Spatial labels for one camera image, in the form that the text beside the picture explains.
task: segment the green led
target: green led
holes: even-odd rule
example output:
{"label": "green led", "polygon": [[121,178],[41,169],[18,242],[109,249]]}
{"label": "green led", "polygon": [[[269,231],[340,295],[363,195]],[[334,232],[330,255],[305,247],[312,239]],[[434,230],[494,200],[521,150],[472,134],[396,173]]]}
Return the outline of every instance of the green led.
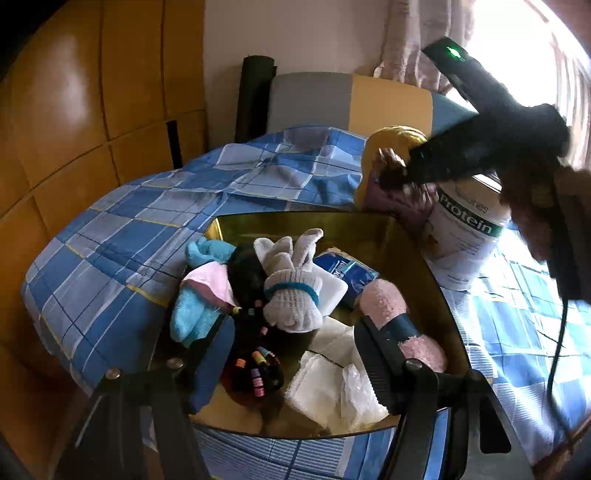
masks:
{"label": "green led", "polygon": [[453,47],[446,47],[446,48],[452,57],[454,57],[458,60],[461,60],[461,61],[465,61],[464,58],[462,57],[462,55],[460,54],[460,52],[458,52],[455,48],[453,48]]}

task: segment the checkered bedsheet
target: checkered bedsheet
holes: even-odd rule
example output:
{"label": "checkered bedsheet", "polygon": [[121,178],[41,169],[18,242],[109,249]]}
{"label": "checkered bedsheet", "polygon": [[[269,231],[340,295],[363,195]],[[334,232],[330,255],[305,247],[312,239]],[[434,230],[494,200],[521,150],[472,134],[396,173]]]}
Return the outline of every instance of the checkered bedsheet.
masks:
{"label": "checkered bedsheet", "polygon": [[[110,192],[27,272],[22,295],[41,340],[86,391],[108,367],[146,368],[183,272],[185,244],[220,215],[303,204],[351,208],[364,144],[334,128],[292,128]],[[471,291],[444,295],[473,367],[493,378],[529,459],[550,453],[559,439],[544,389],[561,306],[545,268],[507,230]],[[591,312],[573,305],[555,389],[573,428],[591,407],[589,345]],[[339,478],[337,471],[344,470],[328,478]]]}

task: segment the white soap bar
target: white soap bar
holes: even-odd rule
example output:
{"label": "white soap bar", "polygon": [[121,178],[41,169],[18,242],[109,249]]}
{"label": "white soap bar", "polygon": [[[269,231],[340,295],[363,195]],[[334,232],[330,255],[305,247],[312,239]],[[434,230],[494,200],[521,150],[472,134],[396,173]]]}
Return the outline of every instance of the white soap bar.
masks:
{"label": "white soap bar", "polygon": [[330,315],[347,293],[347,283],[314,263],[312,263],[312,273],[322,279],[322,287],[318,294],[318,309],[323,317]]}

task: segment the black cylinder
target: black cylinder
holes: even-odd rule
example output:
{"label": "black cylinder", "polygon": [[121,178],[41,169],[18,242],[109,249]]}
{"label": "black cylinder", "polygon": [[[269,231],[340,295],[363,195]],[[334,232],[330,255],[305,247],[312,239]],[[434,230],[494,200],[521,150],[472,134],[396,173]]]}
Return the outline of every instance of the black cylinder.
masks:
{"label": "black cylinder", "polygon": [[270,57],[253,55],[242,61],[235,142],[248,142],[265,134],[269,93],[274,76],[275,60]]}

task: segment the person's hand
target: person's hand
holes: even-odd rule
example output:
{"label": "person's hand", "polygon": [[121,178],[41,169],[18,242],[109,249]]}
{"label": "person's hand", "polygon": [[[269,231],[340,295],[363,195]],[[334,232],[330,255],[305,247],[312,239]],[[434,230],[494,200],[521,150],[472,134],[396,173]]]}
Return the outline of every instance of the person's hand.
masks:
{"label": "person's hand", "polygon": [[[515,166],[501,175],[501,203],[511,207],[511,217],[519,227],[532,257],[538,261],[550,256],[551,231],[548,223],[539,216],[532,201],[532,189],[536,174],[521,166]],[[558,195],[576,196],[583,206],[587,221],[591,219],[591,172],[560,168],[554,175]]]}

